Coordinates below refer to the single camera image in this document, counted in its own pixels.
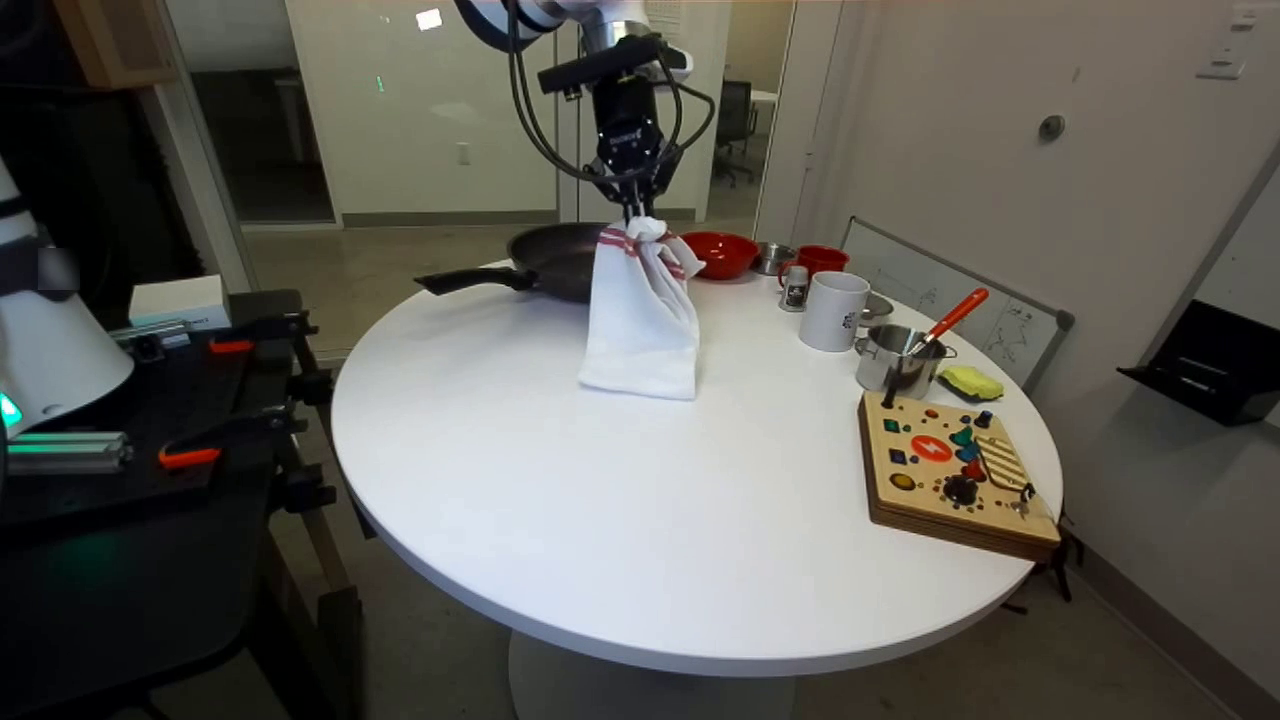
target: white paper bag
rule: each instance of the white paper bag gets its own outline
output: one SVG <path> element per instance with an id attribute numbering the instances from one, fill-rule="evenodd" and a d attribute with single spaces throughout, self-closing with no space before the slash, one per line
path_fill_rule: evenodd
<path id="1" fill-rule="evenodd" d="M 598 240 L 586 390 L 697 395 L 701 324 L 687 275 L 703 265 L 666 221 L 635 218 Z"/>

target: green light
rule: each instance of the green light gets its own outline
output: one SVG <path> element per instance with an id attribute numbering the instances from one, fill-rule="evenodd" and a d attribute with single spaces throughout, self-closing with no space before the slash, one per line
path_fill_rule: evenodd
<path id="1" fill-rule="evenodd" d="M 25 407 L 9 394 L 0 394 L 0 421 L 6 428 L 17 428 L 25 421 Z"/>

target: black chair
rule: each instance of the black chair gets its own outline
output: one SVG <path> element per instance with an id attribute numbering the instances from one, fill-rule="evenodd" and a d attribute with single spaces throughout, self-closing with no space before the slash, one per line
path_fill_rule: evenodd
<path id="1" fill-rule="evenodd" d="M 717 177 L 753 181 L 753 138 L 756 138 L 756 108 L 747 79 L 721 84 L 721 126 L 717 126 Z"/>

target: black frying pan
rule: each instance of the black frying pan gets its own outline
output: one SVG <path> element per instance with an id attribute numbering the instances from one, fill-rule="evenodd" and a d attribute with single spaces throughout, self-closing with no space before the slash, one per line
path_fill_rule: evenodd
<path id="1" fill-rule="evenodd" d="M 462 269 L 416 275 L 420 288 L 443 296 L 472 283 L 509 283 L 517 294 L 542 294 L 572 306 L 593 302 L 593 265 L 598 265 L 602 226 L 543 226 L 521 234 L 509 253 L 512 269 Z"/>

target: pan handle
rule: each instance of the pan handle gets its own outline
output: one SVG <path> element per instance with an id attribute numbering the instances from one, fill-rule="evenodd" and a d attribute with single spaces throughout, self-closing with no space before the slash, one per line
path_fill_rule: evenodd
<path id="1" fill-rule="evenodd" d="M 517 294 L 530 294 L 533 275 L 517 273 L 517 269 L 462 269 L 462 273 L 416 275 L 416 283 L 436 294 L 436 296 L 462 294 L 462 288 L 472 288 L 472 283 L 509 283 Z"/>

